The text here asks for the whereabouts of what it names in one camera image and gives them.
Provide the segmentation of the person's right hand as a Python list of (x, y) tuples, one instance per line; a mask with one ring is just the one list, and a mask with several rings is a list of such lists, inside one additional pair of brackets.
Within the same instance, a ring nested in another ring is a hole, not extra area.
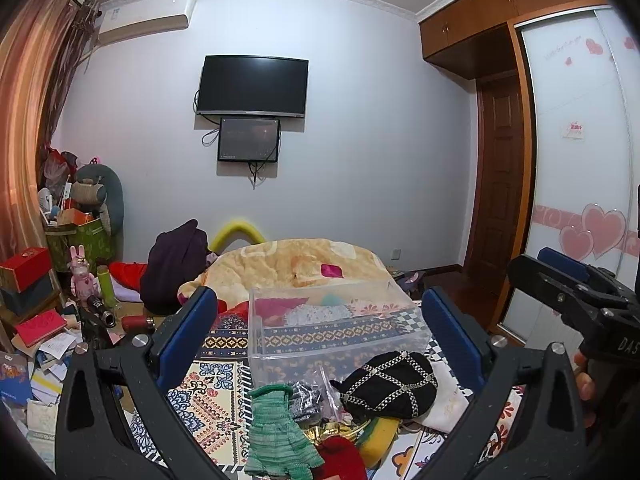
[(582, 412), (584, 413), (584, 425), (589, 428), (593, 425), (596, 419), (596, 414), (591, 413), (586, 408), (586, 403), (590, 402), (596, 394), (596, 384), (592, 378), (587, 374), (587, 358), (582, 352), (577, 351), (574, 355), (574, 376), (576, 387), (579, 393), (580, 400), (582, 401)]

